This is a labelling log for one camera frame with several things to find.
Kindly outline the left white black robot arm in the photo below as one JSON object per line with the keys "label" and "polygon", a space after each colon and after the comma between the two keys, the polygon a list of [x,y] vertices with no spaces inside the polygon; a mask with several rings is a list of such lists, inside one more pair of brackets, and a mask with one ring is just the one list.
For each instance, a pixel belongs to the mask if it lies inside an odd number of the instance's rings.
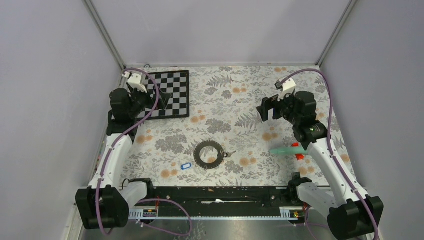
{"label": "left white black robot arm", "polygon": [[109,94],[106,147],[98,169],[86,188],[78,189],[76,205],[87,230],[123,228],[129,220],[130,208],[138,202],[152,204],[155,192],[150,179],[132,180],[119,189],[125,158],[137,134],[137,118],[146,109],[164,110],[172,93],[162,90],[117,88]]}

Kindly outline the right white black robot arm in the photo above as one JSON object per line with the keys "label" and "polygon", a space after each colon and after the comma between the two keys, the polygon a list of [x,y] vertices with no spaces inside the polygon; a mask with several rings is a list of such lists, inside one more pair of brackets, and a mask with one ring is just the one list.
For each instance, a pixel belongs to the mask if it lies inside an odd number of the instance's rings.
{"label": "right white black robot arm", "polygon": [[293,206],[306,203],[326,218],[328,227],[338,240],[374,234],[378,240],[379,222],[384,210],[380,197],[371,197],[354,179],[334,149],[330,133],[316,119],[317,102],[311,92],[288,93],[283,98],[265,97],[256,109],[262,121],[284,118],[292,124],[295,139],[319,166],[332,193],[318,188],[309,178],[292,179],[288,184],[287,201]]}

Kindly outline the floral table mat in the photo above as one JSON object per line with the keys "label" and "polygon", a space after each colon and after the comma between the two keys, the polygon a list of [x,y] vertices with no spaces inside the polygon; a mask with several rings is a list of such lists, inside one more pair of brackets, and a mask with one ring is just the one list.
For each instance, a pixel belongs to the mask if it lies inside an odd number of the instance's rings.
{"label": "floral table mat", "polygon": [[[189,67],[189,117],[148,120],[138,131],[121,173],[122,179],[150,178],[156,187],[285,186],[292,173],[318,186],[328,182],[310,157],[270,154],[296,140],[284,119],[262,122],[257,106],[278,93],[275,82],[295,74],[297,90],[312,92],[317,119],[331,122],[331,136],[348,169],[347,147],[335,116],[329,116],[329,97],[315,66]],[[204,141],[219,143],[225,153],[220,166],[206,170],[196,165],[195,148]],[[181,165],[192,167],[181,170]]]}

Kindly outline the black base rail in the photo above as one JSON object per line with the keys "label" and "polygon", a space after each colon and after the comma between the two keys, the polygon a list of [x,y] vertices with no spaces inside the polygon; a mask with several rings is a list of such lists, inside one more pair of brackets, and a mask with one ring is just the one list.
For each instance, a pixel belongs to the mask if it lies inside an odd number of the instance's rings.
{"label": "black base rail", "polygon": [[154,199],[137,203],[137,207],[176,207],[186,216],[188,210],[209,206],[224,207],[283,207],[300,212],[307,206],[296,200],[286,187],[155,187],[147,197]]}

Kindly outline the teal cylindrical tool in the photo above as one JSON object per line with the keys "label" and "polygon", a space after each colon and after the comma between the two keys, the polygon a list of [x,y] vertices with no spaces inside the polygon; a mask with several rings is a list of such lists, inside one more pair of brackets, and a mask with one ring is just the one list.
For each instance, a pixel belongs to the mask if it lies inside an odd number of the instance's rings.
{"label": "teal cylindrical tool", "polygon": [[[269,153],[272,155],[295,155],[298,150],[300,150],[300,147],[294,148],[294,147],[279,147],[270,149]],[[308,152],[303,148],[303,150],[300,150],[300,152],[304,155],[307,155]]]}

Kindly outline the black white checkerboard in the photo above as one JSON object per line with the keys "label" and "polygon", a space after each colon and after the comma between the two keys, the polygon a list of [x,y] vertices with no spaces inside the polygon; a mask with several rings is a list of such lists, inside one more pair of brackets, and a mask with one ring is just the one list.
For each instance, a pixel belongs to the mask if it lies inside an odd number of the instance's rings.
{"label": "black white checkerboard", "polygon": [[159,87],[159,101],[149,120],[187,118],[190,116],[189,71],[151,72],[152,81],[146,74],[126,71],[131,99],[130,116],[138,121],[144,118],[156,101],[156,87]]}

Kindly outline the orange plastic piece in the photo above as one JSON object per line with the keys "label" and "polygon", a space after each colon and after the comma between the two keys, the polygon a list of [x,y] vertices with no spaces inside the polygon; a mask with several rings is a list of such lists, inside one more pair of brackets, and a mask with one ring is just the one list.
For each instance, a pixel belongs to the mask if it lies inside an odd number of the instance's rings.
{"label": "orange plastic piece", "polygon": [[298,152],[295,154],[295,157],[298,161],[301,161],[305,158],[304,154],[300,152],[300,150],[303,150],[303,148],[300,146],[300,144],[298,142],[295,142],[291,145],[292,148],[298,148],[300,147],[300,149],[298,150]]}

